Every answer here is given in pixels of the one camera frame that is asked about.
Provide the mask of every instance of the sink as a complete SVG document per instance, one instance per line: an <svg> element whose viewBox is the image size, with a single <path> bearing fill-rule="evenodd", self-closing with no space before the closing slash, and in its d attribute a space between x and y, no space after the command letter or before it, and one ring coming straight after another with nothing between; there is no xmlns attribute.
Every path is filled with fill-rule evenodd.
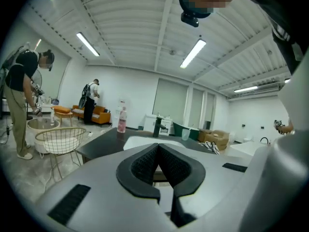
<svg viewBox="0 0 309 232"><path fill-rule="evenodd" d="M171 144L171 145L184 147L181 143L172 141L172 140L163 140L163 139L152 138L152 137L132 136L132 137L129 137L129 139L127 140L124 146L124 150L143 146L143 145L150 145L150 144Z"/></svg>

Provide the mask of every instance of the khaki pants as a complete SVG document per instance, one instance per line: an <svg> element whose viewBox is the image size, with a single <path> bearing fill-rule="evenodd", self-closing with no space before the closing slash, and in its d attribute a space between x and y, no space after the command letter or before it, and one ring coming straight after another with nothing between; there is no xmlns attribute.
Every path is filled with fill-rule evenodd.
<svg viewBox="0 0 309 232"><path fill-rule="evenodd" d="M17 153L23 157L28 153L25 141L27 114L24 93L13 90L6 84L4 85L4 93L12 117Z"/></svg>

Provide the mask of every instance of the fluorescent light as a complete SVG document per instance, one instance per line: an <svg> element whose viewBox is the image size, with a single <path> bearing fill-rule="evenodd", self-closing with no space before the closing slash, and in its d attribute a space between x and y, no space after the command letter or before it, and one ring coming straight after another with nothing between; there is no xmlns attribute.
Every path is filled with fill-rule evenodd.
<svg viewBox="0 0 309 232"><path fill-rule="evenodd" d="M206 45L206 42L203 40L198 40L196 45L193 47L189 55L185 58L183 63L181 64L180 68L186 68L189 63L195 58L195 56L203 49L203 47Z"/></svg>
<svg viewBox="0 0 309 232"><path fill-rule="evenodd" d="M85 46L88 47L88 49L95 55L95 56L100 56L100 54L91 46L91 44L89 43L89 41L83 36L82 33L78 33L76 35L84 44Z"/></svg>
<svg viewBox="0 0 309 232"><path fill-rule="evenodd" d="M41 42L41 39L39 39L39 41L38 41L38 42L37 42L37 44L35 45L34 50L36 50L36 49L37 49L37 47L39 46L40 42Z"/></svg>
<svg viewBox="0 0 309 232"><path fill-rule="evenodd" d="M235 93L239 93L239 92L244 92L244 91L253 90L253 89L257 89L257 86L247 87L247 88L235 90L234 92L235 92Z"/></svg>

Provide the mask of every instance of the white shoe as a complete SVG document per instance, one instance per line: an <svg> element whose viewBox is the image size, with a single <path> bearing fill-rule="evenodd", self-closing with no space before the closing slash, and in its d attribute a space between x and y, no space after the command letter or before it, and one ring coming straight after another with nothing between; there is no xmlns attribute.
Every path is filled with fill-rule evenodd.
<svg viewBox="0 0 309 232"><path fill-rule="evenodd" d="M21 158L21 159L25 159L25 160L30 160L30 159L32 159L33 156L30 153L27 153L23 157L20 156L19 154L17 154L17 157Z"/></svg>

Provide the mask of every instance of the pink bottle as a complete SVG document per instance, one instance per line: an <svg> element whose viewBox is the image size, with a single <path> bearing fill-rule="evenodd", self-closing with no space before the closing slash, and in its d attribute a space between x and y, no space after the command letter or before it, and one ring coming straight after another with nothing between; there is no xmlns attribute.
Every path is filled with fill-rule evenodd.
<svg viewBox="0 0 309 232"><path fill-rule="evenodd" d="M124 106L120 112L117 131L120 133L126 132L126 107Z"/></svg>

